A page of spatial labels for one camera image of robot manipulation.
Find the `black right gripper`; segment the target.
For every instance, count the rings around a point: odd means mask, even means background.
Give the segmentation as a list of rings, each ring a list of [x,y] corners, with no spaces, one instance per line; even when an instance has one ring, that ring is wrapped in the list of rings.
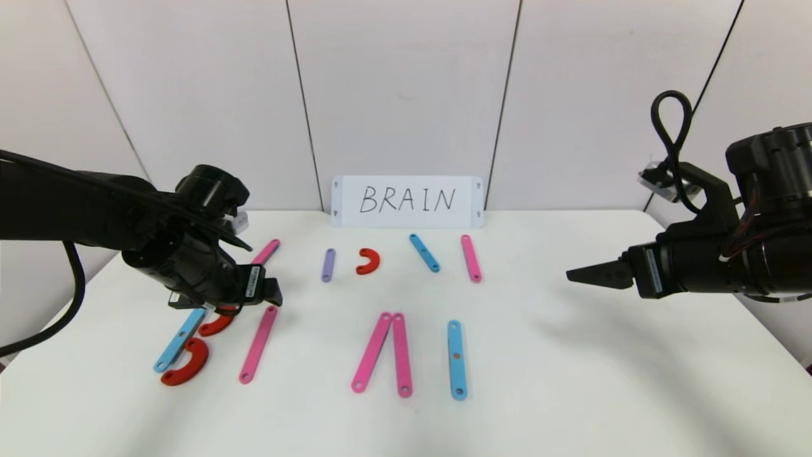
[[[566,271],[571,282],[610,289],[637,284],[642,298],[675,293],[743,293],[747,269],[742,260],[719,260],[721,234],[676,236],[661,232],[655,242],[630,247],[617,260]]]

